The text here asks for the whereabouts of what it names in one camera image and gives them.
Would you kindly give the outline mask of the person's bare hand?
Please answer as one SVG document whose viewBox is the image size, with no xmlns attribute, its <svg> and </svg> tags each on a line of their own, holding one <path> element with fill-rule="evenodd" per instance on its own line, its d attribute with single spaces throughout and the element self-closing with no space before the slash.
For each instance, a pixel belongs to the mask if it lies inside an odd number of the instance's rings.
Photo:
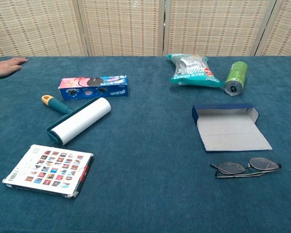
<svg viewBox="0 0 291 233">
<path fill-rule="evenodd" d="M 22 64 L 27 62 L 26 57 L 13 57 L 8 60 L 0 61 L 0 78 L 7 77 L 22 68 Z"/>
</svg>

